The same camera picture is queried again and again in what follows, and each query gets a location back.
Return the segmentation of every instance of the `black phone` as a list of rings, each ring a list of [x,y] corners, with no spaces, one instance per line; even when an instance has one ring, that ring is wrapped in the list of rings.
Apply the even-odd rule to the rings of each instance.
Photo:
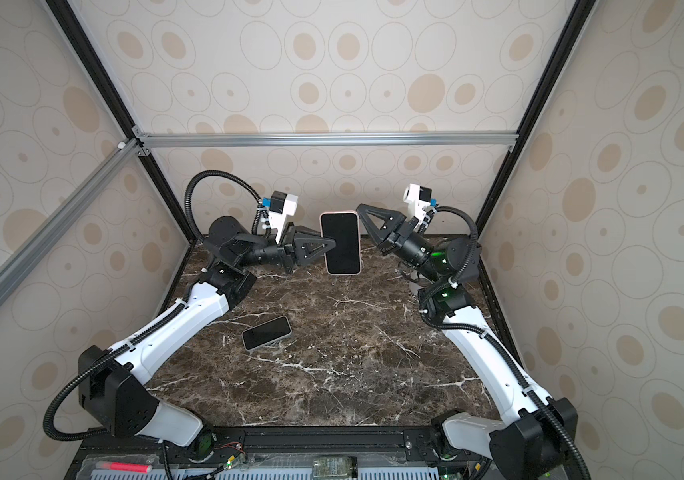
[[[326,252],[326,270],[329,274],[360,274],[358,214],[353,211],[321,214],[320,234],[337,242],[337,246]]]
[[[288,336],[291,336],[291,325],[289,325],[289,319],[283,315],[269,322],[244,330],[242,334],[243,346],[246,347],[247,351],[251,352],[261,346],[270,345]]]

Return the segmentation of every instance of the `pink phone case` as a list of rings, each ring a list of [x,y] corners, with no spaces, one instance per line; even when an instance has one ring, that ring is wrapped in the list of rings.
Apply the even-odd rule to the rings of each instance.
[[[323,222],[320,221],[321,218],[323,218],[324,215],[326,214],[355,214],[355,217],[358,219],[358,223],[356,225],[356,228],[358,229],[358,260],[360,262],[360,270],[358,270],[357,274],[332,274],[329,272],[329,263],[326,260],[326,256],[323,255],[323,262],[326,263],[326,273],[329,275],[359,275],[363,271],[363,256],[360,255],[360,216],[358,216],[358,212],[355,210],[341,210],[338,212],[323,212],[320,216],[318,216],[318,223],[320,224],[320,235],[323,235]]]

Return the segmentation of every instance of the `aluminum frame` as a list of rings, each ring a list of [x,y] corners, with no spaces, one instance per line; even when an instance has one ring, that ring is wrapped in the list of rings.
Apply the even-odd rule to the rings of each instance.
[[[325,134],[148,134],[137,138],[145,148],[190,147],[360,147],[366,145],[515,145],[518,132],[334,132]]]
[[[110,183],[131,158],[136,158],[139,144],[136,139],[124,140],[123,149],[113,150],[102,164],[68,199],[30,236],[29,239],[0,268],[0,307],[28,274],[56,245],[62,235],[78,220],[96,197]]]

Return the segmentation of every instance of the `red tube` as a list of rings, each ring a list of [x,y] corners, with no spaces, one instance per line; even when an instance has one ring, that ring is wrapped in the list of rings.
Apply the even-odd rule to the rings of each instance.
[[[138,465],[135,463],[118,463],[118,462],[97,462],[97,468],[100,470],[118,470],[120,472],[135,472],[135,473],[150,473],[152,466]]]

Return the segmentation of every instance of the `black cable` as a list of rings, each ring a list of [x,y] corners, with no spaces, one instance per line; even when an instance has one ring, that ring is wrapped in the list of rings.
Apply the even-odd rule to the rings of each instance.
[[[163,451],[163,469],[166,472],[166,478],[168,480],[174,480],[174,475],[171,474],[171,466],[168,465],[168,445],[165,441],[163,442],[161,450]]]
[[[193,217],[193,190],[195,190],[195,186],[198,185],[198,182],[200,182],[203,178],[208,177],[222,177],[241,185],[241,187],[245,188],[246,191],[257,201],[257,207],[262,206],[262,199],[259,197],[257,191],[241,178],[236,177],[229,172],[222,170],[204,170],[199,174],[196,174],[190,179],[190,183],[187,184],[187,188],[184,190],[184,216],[187,217],[187,222],[190,224],[190,228],[193,230],[193,235],[195,235],[196,240],[201,242],[201,244],[203,243],[203,234],[198,229],[197,224],[195,223],[195,218]],[[267,218],[267,211],[259,210],[257,208],[257,215],[253,218],[253,223],[251,224],[251,234],[253,235],[256,235],[259,229],[260,216]],[[268,236],[270,236],[270,228],[267,228],[264,233],[265,238]]]
[[[462,263],[460,264],[456,274],[454,274],[454,279],[458,279],[467,269],[467,266],[475,262],[475,251],[478,249],[478,227],[475,225],[472,217],[459,208],[454,208],[453,206],[436,206],[435,212],[447,212],[449,214],[457,215],[462,218],[462,220],[464,220],[467,226],[470,228],[470,235],[468,235],[470,237],[470,248],[467,250],[465,258],[462,259]],[[433,221],[433,216],[435,216],[435,214],[427,213],[426,216],[429,218],[428,223],[419,227],[417,230],[419,234],[423,234],[427,230],[427,226]]]
[[[481,478],[485,476],[486,472],[488,472],[489,468],[491,467],[491,459],[489,457],[483,457],[479,464],[481,468],[478,470],[473,468],[474,471],[470,475],[469,480],[481,480]]]
[[[194,282],[190,283],[190,285],[187,285],[187,288],[184,289],[184,294],[182,297],[183,302],[187,302],[187,300],[190,298],[190,293],[192,292],[194,284]],[[131,337],[132,344],[136,345],[139,342],[146,339],[147,337],[149,337],[150,335],[152,335],[153,333],[155,333],[156,331],[160,330],[164,325],[174,320],[174,317],[179,315],[179,313],[183,310],[184,304],[178,303],[174,310],[169,312],[157,323],[150,326],[146,330],[139,332],[137,335]],[[67,383],[67,385],[65,385],[62,388],[62,390],[60,390],[59,393],[56,394],[51,403],[49,403],[49,408],[46,409],[46,413],[43,414],[43,432],[49,438],[52,438],[59,442],[77,442],[78,440],[83,440],[85,438],[95,437],[109,433],[109,431],[106,428],[95,428],[93,430],[86,430],[85,432],[77,433],[60,432],[59,429],[57,429],[57,427],[54,426],[54,415],[56,415],[57,409],[62,404],[62,402],[65,401],[65,398],[67,398],[67,396],[70,395],[70,393],[72,393],[72,391],[75,390],[81,382],[86,380],[93,373],[96,373],[99,370],[101,370],[102,367],[109,363],[111,360],[114,360],[116,357],[127,352],[130,348],[131,347],[128,344],[125,344],[119,346],[117,349],[109,353],[106,353],[99,360],[92,363],[92,365],[89,366],[86,370],[78,373],[76,378],[70,380]]]
[[[194,475],[192,477],[186,477],[184,480],[213,480],[214,477],[216,477],[222,472],[224,472],[224,466],[219,466],[213,472],[202,473],[201,475]]]

